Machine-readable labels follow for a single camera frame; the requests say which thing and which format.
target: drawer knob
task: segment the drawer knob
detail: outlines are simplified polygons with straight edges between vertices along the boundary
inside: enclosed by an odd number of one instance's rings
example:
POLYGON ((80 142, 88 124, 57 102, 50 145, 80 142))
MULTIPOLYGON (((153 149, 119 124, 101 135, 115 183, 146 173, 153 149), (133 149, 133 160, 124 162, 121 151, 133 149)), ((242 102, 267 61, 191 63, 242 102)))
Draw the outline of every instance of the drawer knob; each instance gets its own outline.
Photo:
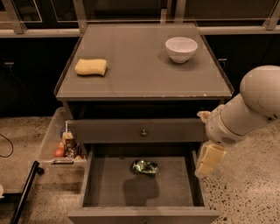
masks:
POLYGON ((147 131, 145 129, 142 130, 141 136, 142 137, 147 137, 148 136, 148 133, 147 133, 147 131))

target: bowl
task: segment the bowl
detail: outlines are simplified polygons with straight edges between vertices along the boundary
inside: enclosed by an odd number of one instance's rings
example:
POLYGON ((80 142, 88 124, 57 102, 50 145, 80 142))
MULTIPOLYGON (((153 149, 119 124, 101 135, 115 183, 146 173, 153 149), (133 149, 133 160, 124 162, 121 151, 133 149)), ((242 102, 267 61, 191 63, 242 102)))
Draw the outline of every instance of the bowl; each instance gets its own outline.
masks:
POLYGON ((188 61, 197 51, 198 44, 191 38, 169 38, 165 42, 169 57, 176 63, 188 61))

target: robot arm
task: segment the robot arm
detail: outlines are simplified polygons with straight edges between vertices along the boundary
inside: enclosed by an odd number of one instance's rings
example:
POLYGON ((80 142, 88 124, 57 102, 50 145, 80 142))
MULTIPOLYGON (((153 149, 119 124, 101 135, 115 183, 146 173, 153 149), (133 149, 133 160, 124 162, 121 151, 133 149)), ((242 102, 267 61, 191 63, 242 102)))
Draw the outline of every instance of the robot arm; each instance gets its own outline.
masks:
POLYGON ((240 93, 204 119, 209 142, 202 146, 196 174, 209 174, 225 155, 224 147, 278 122, 280 118, 280 66, 259 66, 242 79, 240 93))

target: speckled floor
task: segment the speckled floor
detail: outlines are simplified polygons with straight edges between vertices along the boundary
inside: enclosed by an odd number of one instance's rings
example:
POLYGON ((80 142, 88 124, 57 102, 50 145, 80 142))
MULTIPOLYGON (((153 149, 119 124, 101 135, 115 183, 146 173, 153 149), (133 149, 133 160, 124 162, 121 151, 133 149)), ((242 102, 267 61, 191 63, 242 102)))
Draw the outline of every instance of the speckled floor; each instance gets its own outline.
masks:
MULTIPOLYGON (((6 192, 20 192, 51 117, 0 119, 0 133, 14 144, 14 153, 0 157, 0 184, 6 192)), ((220 211, 213 224, 280 223, 280 125, 259 129, 227 155, 209 177, 203 178, 211 209, 220 211)), ((11 147, 0 137, 0 155, 11 147)), ((67 211, 75 209, 83 169, 45 168, 34 179, 20 223, 72 223, 67 211)), ((11 209, 0 206, 0 222, 10 223, 11 209)))

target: glass panel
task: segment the glass panel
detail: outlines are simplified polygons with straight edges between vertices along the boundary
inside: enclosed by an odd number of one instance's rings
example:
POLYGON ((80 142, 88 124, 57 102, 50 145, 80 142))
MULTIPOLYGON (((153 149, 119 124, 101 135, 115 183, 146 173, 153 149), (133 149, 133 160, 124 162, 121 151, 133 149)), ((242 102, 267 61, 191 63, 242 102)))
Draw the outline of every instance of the glass panel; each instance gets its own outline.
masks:
POLYGON ((8 14, 0 1, 0 30, 12 29, 8 14))
POLYGON ((77 22, 73 0, 52 0, 58 22, 77 22))
POLYGON ((34 0, 14 0, 20 18, 26 23, 42 22, 38 7, 34 0))
POLYGON ((161 0, 84 0, 88 21, 159 20, 161 0))
POLYGON ((186 0, 185 19, 264 20, 277 0, 186 0))

